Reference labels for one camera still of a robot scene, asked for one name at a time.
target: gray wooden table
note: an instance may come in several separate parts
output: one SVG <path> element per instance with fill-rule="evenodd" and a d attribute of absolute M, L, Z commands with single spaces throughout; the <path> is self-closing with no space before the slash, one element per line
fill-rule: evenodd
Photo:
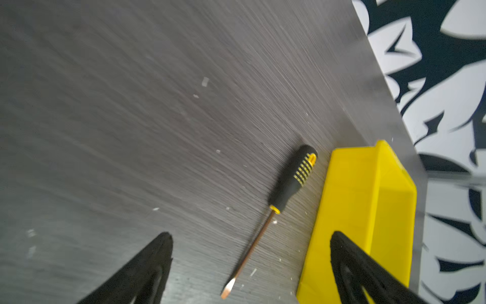
<path fill-rule="evenodd" d="M 426 176 L 351 1 L 5 0 L 0 26 L 1 303 L 75 303 L 163 231 L 162 303 L 222 302 L 301 143 L 315 170 L 226 303 L 296 303 L 336 147 L 392 145 L 421 245 Z"/>

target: white debris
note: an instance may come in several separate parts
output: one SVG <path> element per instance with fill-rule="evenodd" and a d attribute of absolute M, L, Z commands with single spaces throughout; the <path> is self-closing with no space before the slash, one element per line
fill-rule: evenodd
<path fill-rule="evenodd" d="M 32 259 L 36 249 L 37 249 L 37 246 L 32 246 L 32 247 L 29 248 L 29 252 L 27 253 L 28 259 Z"/>
<path fill-rule="evenodd" d="M 209 78 L 204 77 L 203 82 L 201 83 L 201 86 L 207 87 L 208 86 L 208 82 L 209 82 Z"/>
<path fill-rule="evenodd" d="M 37 234 L 35 233 L 35 230 L 34 229 L 29 229 L 27 230 L 27 236 L 28 237 L 33 237 L 33 236 L 36 236 Z"/>

